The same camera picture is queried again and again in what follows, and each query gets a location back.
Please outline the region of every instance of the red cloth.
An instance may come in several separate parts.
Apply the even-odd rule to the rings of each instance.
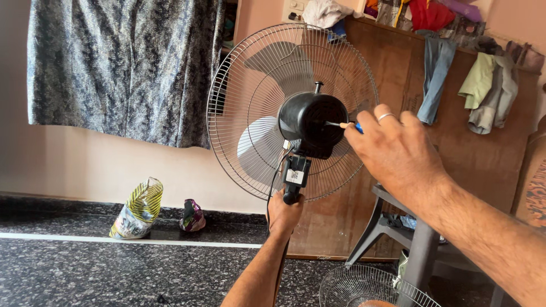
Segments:
[[[426,0],[411,0],[409,9],[412,14],[413,30],[432,30],[438,31],[455,19],[455,13],[450,11],[445,5],[436,2],[429,2],[429,8],[426,8]]]

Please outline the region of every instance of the metal wire grill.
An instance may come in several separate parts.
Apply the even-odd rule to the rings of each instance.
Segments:
[[[440,307],[397,276],[357,264],[328,272],[321,283],[319,301],[321,307]]]
[[[328,35],[339,43],[328,43]],[[370,69],[352,45],[331,31],[301,23],[261,30],[238,44],[222,62],[211,86],[207,112],[211,147],[226,173],[243,189],[267,199],[272,176],[285,153],[278,111],[292,95],[321,92],[338,98],[356,120],[378,103]],[[344,138],[327,160],[312,159],[306,201],[329,195],[348,182],[362,162]],[[282,187],[280,176],[273,188]]]

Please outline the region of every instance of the floor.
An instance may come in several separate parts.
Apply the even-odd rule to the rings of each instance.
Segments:
[[[123,244],[108,238],[116,208],[102,214],[13,211],[1,198],[0,208],[0,306],[162,306],[155,302],[159,294],[171,306],[218,306],[266,229],[261,217],[240,222],[212,215],[201,231],[184,233],[167,212],[145,240]],[[277,306],[319,306],[322,278],[340,265],[288,259]],[[366,265],[394,273],[390,263]],[[492,294],[490,285],[439,278],[430,287],[443,307],[486,307]],[[505,299],[503,306],[517,305]]]

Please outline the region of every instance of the plastic bag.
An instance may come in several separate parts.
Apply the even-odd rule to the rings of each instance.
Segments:
[[[114,239],[139,239],[150,232],[161,210],[163,184],[152,177],[139,184],[129,195],[110,229]]]
[[[205,227],[206,221],[201,207],[193,200],[184,200],[184,216],[180,220],[180,228],[183,231],[198,231]]]

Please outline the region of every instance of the black motor housing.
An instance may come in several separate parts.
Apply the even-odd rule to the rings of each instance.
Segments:
[[[348,122],[349,114],[339,99],[319,93],[319,89],[317,85],[315,93],[298,93],[288,98],[279,111],[278,125],[282,136],[296,147],[295,155],[328,159],[343,138],[343,129],[324,122]]]

